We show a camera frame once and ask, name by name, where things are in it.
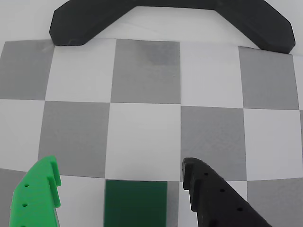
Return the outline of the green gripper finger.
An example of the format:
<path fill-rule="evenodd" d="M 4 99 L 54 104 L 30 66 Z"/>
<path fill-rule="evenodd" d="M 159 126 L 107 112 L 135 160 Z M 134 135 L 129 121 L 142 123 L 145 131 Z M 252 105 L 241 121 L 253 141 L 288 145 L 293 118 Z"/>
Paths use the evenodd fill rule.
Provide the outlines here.
<path fill-rule="evenodd" d="M 55 156 L 37 161 L 13 192 L 10 227 L 58 227 L 61 179 Z"/>

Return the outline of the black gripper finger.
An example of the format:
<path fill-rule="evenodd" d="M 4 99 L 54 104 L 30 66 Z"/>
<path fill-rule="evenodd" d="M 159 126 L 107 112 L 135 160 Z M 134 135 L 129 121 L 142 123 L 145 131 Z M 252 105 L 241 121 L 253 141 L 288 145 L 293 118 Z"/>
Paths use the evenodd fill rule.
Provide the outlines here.
<path fill-rule="evenodd" d="M 200 227 L 269 227 L 214 169 L 186 157 L 182 162 L 183 189 L 189 191 L 191 210 Z"/>

